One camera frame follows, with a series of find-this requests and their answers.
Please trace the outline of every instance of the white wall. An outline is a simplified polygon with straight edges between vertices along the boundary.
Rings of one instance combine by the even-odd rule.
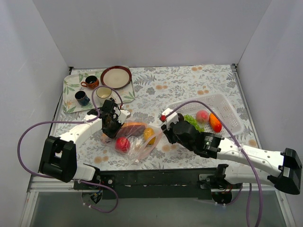
[[[303,1],[272,0],[239,63],[262,147],[293,148],[303,161]],[[303,192],[287,196],[303,226]]]
[[[17,142],[32,124],[51,120],[68,67],[31,0],[0,0],[0,226],[19,225],[30,174]],[[49,125],[25,137],[22,157],[38,170]]]
[[[271,0],[33,0],[69,66],[238,63]]]

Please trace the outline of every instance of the floral tablecloth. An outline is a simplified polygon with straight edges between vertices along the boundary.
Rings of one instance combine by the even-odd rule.
[[[73,69],[72,73],[83,74],[94,70],[96,69]],[[136,92],[135,100],[125,105],[125,109],[132,113],[130,120],[160,125],[160,113],[168,104],[221,92],[229,99],[243,122],[244,132],[237,135],[237,139],[240,143],[258,146],[230,65],[148,67],[130,68],[130,70]],[[86,112],[64,113],[62,110],[60,120],[81,121]],[[74,125],[59,124],[56,136],[72,127]],[[77,150],[79,163],[90,164],[101,170],[200,168],[216,167],[220,163],[240,165],[230,161],[202,158],[179,144],[169,144],[165,136],[145,160],[134,163],[113,149],[103,146],[100,135],[101,131],[96,132]]]

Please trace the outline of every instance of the plastic basket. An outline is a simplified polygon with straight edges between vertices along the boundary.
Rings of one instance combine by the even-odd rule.
[[[223,121],[223,123],[228,127],[228,129],[233,133],[233,135],[237,135],[243,132],[244,127],[241,122],[241,119],[237,115],[236,110],[230,104],[228,99],[222,93],[208,94],[208,95],[203,95],[203,96],[175,102],[168,105],[168,108],[175,109],[182,103],[185,103],[189,100],[201,101],[206,105],[208,105],[218,115],[218,117]],[[201,105],[200,103],[189,103],[178,109],[177,112],[183,115],[188,114],[196,118],[196,113],[199,110],[206,110],[209,112],[209,110],[203,105]],[[204,127],[204,130],[206,132],[215,133],[212,127],[209,125],[209,123],[205,123],[203,125],[200,124],[200,125]],[[226,131],[224,127],[222,127],[221,132],[219,132],[218,134],[222,135],[223,137],[230,137],[229,133]]]

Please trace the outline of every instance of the green grapes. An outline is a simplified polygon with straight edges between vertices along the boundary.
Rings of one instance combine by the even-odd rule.
[[[185,115],[184,116],[184,120],[187,121],[188,123],[190,123],[191,125],[193,125],[195,127],[195,129],[197,129],[199,132],[203,132],[204,128],[200,127],[200,125],[198,125],[197,120],[192,117],[191,115]]]

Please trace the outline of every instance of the mug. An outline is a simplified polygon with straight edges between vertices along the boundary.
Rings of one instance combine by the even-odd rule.
[[[85,82],[81,82],[81,86],[94,89],[99,86],[99,80],[95,76],[89,76],[85,79]]]
[[[109,100],[112,96],[112,89],[108,87],[99,87],[96,91],[100,103],[103,105],[105,100]]]
[[[81,106],[85,106],[90,102],[90,99],[87,97],[84,91],[78,91],[75,94],[75,98]]]

